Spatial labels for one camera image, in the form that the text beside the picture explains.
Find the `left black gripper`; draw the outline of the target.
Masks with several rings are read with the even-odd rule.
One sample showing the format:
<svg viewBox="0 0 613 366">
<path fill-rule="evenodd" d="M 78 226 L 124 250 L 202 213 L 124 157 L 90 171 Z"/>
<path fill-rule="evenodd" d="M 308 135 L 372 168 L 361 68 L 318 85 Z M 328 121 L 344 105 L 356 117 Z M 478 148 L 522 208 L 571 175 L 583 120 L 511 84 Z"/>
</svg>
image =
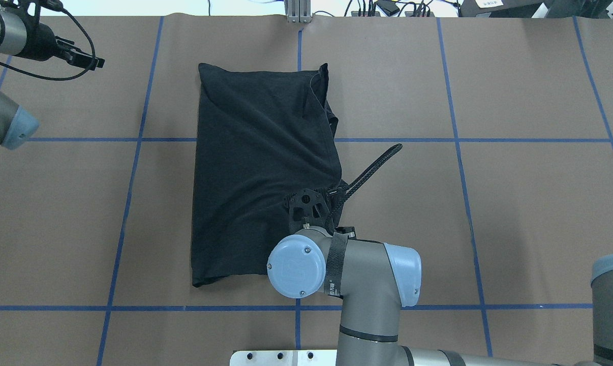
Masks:
<svg viewBox="0 0 613 366">
<path fill-rule="evenodd" d="M 37 22 L 34 16 L 24 16 L 24 25 L 26 30 L 24 58 L 47 61 L 55 56 L 81 69 L 95 70 L 104 67 L 103 58 L 82 51 L 72 40 L 56 36 L 50 27 Z"/>
</svg>

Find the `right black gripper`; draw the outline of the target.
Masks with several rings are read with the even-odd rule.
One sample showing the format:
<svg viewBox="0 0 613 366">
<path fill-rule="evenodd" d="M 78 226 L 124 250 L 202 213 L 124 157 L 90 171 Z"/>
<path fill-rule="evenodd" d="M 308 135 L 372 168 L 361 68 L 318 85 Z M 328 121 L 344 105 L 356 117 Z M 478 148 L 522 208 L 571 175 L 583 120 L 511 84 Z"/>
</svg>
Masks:
<svg viewBox="0 0 613 366">
<path fill-rule="evenodd" d="M 338 195 L 332 189 L 301 189 L 284 197 L 288 212 L 288 229 L 299 231 L 305 225 L 332 231 L 336 225 L 333 209 L 338 204 Z"/>
</svg>

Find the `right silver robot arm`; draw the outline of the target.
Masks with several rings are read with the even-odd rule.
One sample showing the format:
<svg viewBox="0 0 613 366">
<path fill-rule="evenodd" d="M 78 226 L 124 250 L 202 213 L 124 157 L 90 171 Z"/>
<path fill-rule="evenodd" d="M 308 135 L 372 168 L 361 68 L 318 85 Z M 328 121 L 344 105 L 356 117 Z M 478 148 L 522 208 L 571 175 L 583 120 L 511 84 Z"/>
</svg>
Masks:
<svg viewBox="0 0 613 366">
<path fill-rule="evenodd" d="M 418 303 L 422 260 L 413 248 L 357 239 L 337 228 L 330 200 L 341 189 L 289 194 L 289 234 L 269 255 L 267 275 L 285 297 L 316 292 L 342 300 L 336 365 L 521 365 L 521 361 L 426 350 L 398 343 L 402 308 Z M 613 254 L 596 260 L 590 282 L 593 359 L 613 365 Z"/>
</svg>

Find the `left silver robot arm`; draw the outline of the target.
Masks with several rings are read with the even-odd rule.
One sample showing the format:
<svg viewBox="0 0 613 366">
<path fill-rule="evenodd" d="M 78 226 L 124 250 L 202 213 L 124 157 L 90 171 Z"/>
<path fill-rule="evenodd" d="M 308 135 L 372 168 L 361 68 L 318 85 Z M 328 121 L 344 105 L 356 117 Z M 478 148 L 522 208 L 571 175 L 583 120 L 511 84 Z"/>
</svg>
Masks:
<svg viewBox="0 0 613 366">
<path fill-rule="evenodd" d="M 42 9 L 68 16 L 86 37 L 91 51 L 85 52 L 74 41 L 56 35 L 42 23 Z M 39 128 L 39 121 L 30 112 L 1 91 L 9 70 L 24 76 L 48 81 L 71 81 L 91 70 L 104 67 L 105 60 L 97 56 L 97 49 L 88 32 L 60 1 L 0 1 L 0 54 L 7 58 L 47 61 L 53 57 L 80 69 L 69 77 L 47 77 L 27 72 L 0 61 L 0 147 L 15 150 L 29 140 Z"/>
</svg>

